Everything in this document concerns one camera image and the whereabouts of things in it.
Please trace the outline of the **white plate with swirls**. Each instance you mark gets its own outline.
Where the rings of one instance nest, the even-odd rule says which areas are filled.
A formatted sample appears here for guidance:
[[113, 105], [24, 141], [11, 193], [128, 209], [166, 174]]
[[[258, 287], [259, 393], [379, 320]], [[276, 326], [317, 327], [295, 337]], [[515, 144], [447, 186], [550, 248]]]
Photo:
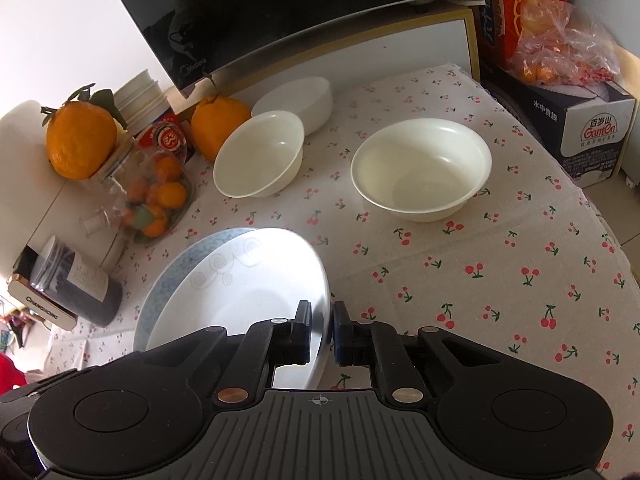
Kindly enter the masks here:
[[311, 244], [285, 229], [251, 230], [209, 254], [169, 298], [145, 350], [212, 325], [239, 335], [292, 318], [300, 300], [311, 303], [310, 361], [277, 368], [273, 385], [314, 389], [329, 355], [329, 282]]

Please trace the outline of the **large white bowl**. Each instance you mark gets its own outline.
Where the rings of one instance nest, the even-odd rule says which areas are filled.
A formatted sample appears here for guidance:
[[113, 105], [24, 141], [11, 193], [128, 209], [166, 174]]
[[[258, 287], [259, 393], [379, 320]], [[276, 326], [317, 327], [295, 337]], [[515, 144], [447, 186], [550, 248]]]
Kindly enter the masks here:
[[399, 218], [435, 222], [463, 208], [488, 181], [491, 151], [458, 122], [395, 122], [363, 141], [350, 164], [357, 192]]

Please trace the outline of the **small white bowl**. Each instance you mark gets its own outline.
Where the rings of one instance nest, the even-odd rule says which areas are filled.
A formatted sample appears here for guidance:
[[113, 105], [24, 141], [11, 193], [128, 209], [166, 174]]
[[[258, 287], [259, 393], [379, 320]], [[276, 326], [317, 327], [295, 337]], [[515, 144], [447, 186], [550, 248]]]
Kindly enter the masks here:
[[310, 136], [325, 125], [332, 115], [331, 84], [323, 77], [306, 77], [281, 84], [257, 101], [252, 108], [252, 115], [275, 110], [296, 115], [304, 125], [305, 136]]

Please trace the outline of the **blue rimmed plate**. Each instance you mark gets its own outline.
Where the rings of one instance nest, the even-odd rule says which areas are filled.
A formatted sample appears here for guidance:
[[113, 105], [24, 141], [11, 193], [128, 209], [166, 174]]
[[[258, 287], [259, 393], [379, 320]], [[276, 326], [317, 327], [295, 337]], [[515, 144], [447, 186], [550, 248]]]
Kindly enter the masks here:
[[210, 234], [186, 248], [163, 270], [144, 300], [134, 331], [134, 351], [146, 349], [152, 330], [169, 298], [191, 271], [215, 249], [251, 230], [252, 228], [232, 228]]

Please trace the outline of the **cherry print tablecloth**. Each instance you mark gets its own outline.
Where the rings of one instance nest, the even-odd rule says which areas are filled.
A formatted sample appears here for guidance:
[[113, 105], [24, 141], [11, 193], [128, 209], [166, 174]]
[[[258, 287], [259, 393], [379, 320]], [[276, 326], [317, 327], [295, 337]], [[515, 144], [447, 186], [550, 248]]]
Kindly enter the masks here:
[[[479, 133], [492, 154], [487, 183], [446, 220], [414, 223], [367, 203], [350, 161], [378, 129], [437, 117]], [[596, 208], [534, 137], [458, 66], [390, 77], [340, 94], [312, 134], [302, 168], [280, 194], [232, 200], [201, 157], [188, 171], [196, 195], [155, 245], [130, 246], [116, 268], [124, 301], [105, 328], [55, 330], [44, 370], [103, 364], [134, 348], [148, 291], [203, 237], [276, 226], [316, 248], [333, 296], [363, 321], [401, 333], [435, 325], [570, 376], [610, 406], [613, 435], [598, 471], [639, 468], [639, 287]]]

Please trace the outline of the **medium white bowl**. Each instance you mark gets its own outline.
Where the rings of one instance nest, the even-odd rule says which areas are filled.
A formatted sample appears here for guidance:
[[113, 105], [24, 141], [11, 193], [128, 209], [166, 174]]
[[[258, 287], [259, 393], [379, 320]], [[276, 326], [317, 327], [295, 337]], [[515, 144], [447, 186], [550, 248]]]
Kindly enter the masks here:
[[213, 169], [216, 188], [230, 198], [262, 198], [288, 186], [303, 161], [302, 121], [285, 110], [250, 118], [224, 141]]

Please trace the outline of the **glass jar of small oranges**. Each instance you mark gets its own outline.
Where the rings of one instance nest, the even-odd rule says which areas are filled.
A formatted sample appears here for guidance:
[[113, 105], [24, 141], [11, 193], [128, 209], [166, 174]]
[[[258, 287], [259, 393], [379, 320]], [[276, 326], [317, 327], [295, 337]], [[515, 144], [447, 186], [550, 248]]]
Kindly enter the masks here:
[[176, 226], [193, 196], [182, 162], [156, 146], [142, 148], [128, 133], [84, 183], [99, 199], [99, 208], [80, 220], [85, 234], [115, 229], [144, 246]]

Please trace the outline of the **dark glass jar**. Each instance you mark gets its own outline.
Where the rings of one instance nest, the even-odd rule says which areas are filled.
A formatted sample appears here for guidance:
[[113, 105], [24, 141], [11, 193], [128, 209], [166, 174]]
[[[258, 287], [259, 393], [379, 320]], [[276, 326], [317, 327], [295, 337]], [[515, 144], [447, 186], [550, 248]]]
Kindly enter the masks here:
[[100, 327], [114, 320], [122, 303], [122, 285], [55, 235], [44, 244], [29, 281], [49, 300]]

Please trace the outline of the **large orange by microwave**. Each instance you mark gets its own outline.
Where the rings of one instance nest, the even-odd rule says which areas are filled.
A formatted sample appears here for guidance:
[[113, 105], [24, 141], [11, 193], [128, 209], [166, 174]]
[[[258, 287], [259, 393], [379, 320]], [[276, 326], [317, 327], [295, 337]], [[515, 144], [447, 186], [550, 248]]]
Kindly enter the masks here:
[[194, 148], [209, 162], [214, 162], [228, 137], [252, 115], [243, 102], [223, 96], [212, 76], [207, 80], [214, 91], [196, 104], [190, 128]]

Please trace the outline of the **red instant noodle cup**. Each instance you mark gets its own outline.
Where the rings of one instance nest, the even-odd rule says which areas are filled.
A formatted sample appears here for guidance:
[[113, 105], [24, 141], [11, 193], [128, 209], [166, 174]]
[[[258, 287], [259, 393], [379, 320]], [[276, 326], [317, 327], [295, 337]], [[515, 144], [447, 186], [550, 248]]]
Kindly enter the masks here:
[[194, 155], [194, 147], [183, 130], [178, 117], [166, 112], [137, 135], [142, 148], [159, 148], [174, 155], [180, 162], [187, 162]]

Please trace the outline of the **stack of white paper cups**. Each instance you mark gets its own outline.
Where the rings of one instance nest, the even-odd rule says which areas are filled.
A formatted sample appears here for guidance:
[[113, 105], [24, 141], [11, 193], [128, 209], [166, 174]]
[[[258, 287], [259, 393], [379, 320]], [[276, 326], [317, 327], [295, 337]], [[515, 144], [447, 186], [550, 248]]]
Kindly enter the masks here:
[[114, 102], [132, 136], [137, 136], [170, 111], [167, 96], [148, 70], [142, 70], [120, 87], [114, 93]]

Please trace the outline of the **large orange with leaves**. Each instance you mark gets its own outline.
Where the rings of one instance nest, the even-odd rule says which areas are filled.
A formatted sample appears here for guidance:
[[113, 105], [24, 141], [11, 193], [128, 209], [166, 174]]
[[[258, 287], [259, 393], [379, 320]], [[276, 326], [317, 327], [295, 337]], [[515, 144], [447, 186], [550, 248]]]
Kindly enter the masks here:
[[52, 168], [67, 180], [87, 180], [113, 154], [126, 132], [111, 89], [75, 90], [58, 108], [42, 106], [46, 149]]

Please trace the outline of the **navy white water carton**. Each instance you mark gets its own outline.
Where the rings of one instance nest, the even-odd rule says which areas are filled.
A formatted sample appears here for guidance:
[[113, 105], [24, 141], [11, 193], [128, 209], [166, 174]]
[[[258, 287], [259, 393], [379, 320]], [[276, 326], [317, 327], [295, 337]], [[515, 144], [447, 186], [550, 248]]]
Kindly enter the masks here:
[[617, 174], [637, 106], [619, 84], [524, 84], [492, 64], [480, 66], [480, 81], [581, 188]]

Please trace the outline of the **plastic bag of fruit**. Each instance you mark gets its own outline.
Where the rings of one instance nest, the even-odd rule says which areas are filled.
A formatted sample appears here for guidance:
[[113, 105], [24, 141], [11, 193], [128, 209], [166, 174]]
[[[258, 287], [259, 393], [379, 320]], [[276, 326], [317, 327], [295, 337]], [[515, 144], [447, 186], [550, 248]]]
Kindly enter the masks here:
[[524, 84], [592, 86], [620, 74], [614, 39], [574, 4], [526, 0], [521, 25], [509, 70]]

